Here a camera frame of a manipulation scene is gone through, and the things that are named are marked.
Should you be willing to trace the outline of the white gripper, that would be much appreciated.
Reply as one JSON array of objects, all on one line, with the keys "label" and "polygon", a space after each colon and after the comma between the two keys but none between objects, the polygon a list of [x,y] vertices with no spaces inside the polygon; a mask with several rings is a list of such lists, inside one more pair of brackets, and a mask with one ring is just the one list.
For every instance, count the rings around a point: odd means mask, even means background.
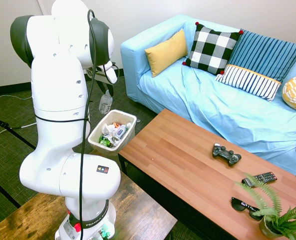
[{"label": "white gripper", "polygon": [[113,84],[117,82],[117,75],[112,66],[113,64],[110,60],[105,65],[99,65],[97,67],[97,80],[95,82],[103,94],[106,93],[106,88],[104,86],[104,83],[106,83],[109,93],[113,97]]}]

